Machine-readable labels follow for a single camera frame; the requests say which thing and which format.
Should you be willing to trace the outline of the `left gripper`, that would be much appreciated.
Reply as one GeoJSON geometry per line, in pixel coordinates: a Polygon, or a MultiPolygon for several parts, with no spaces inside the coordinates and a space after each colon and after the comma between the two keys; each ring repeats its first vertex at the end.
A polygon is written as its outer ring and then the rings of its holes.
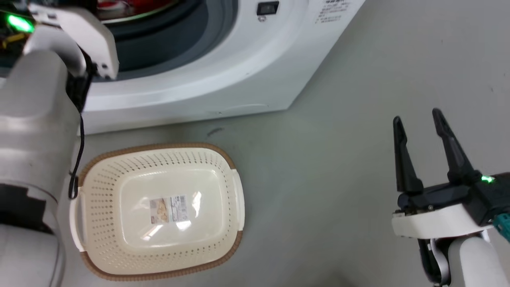
{"type": "Polygon", "coordinates": [[[26,5],[33,22],[7,14],[7,23],[27,36],[22,54],[0,79],[116,79],[119,71],[111,31],[82,7],[26,5]]]}

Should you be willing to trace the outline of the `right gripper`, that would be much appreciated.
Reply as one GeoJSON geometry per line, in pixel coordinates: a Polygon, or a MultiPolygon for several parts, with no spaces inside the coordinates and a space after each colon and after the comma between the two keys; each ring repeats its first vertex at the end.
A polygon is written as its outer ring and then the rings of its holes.
{"type": "Polygon", "coordinates": [[[400,195],[393,231],[400,237],[431,240],[487,230],[497,215],[510,214],[510,172],[482,175],[473,168],[441,109],[432,109],[432,117],[443,142],[450,183],[423,187],[410,159],[403,122],[396,116],[394,158],[400,195]]]}

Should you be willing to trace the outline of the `white washing machine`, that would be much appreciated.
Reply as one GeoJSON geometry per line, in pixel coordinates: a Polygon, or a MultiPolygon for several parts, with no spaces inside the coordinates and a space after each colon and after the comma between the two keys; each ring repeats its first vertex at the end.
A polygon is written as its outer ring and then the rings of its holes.
{"type": "Polygon", "coordinates": [[[301,94],[366,0],[315,24],[322,0],[239,0],[235,25],[208,54],[177,69],[92,84],[87,134],[285,110],[301,94]],[[279,1],[257,16],[259,2],[279,1]]]}

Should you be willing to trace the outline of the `cream laundry basket brown rim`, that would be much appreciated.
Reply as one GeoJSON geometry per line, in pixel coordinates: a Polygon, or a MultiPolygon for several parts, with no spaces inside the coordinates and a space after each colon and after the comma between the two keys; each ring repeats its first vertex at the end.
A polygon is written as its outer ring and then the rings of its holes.
{"type": "Polygon", "coordinates": [[[86,267],[109,281],[149,281],[211,269],[240,246],[239,171],[202,142],[120,149],[84,167],[69,224],[86,267]],[[152,224],[149,200],[185,195],[189,221],[152,224]]]}

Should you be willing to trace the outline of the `printed washing machine label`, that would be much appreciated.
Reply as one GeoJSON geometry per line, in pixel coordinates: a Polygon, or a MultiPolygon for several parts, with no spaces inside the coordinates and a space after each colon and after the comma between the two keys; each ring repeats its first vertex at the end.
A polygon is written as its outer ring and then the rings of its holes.
{"type": "Polygon", "coordinates": [[[322,0],[315,24],[339,21],[350,9],[353,0],[322,0]]]}

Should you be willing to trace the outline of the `basket product sticker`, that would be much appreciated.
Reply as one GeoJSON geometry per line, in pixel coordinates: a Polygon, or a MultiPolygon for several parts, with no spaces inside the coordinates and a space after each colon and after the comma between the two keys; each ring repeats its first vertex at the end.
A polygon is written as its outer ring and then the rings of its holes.
{"type": "Polygon", "coordinates": [[[185,195],[149,200],[152,224],[184,223],[189,221],[185,195]]]}

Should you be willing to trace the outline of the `red clothing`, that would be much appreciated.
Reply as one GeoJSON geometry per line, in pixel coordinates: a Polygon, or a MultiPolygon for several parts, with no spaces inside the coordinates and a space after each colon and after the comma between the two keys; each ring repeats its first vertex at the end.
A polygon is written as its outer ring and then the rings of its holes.
{"type": "Polygon", "coordinates": [[[101,20],[137,16],[171,7],[180,0],[97,0],[96,15],[101,20]]]}

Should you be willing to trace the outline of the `grey rubber door seal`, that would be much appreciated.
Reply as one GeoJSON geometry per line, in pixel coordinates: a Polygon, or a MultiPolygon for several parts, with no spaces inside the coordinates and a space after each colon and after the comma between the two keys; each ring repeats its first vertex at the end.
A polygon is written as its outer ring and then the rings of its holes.
{"type": "Polygon", "coordinates": [[[148,17],[107,27],[116,40],[118,81],[149,77],[198,60],[235,25],[239,0],[182,0],[148,17]]]}

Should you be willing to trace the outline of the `black door lock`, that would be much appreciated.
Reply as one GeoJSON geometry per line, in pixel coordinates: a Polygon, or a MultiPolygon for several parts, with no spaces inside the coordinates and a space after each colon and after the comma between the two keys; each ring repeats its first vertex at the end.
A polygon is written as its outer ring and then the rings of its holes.
{"type": "Polygon", "coordinates": [[[277,14],[279,1],[259,2],[257,4],[256,15],[275,15],[277,14]]]}

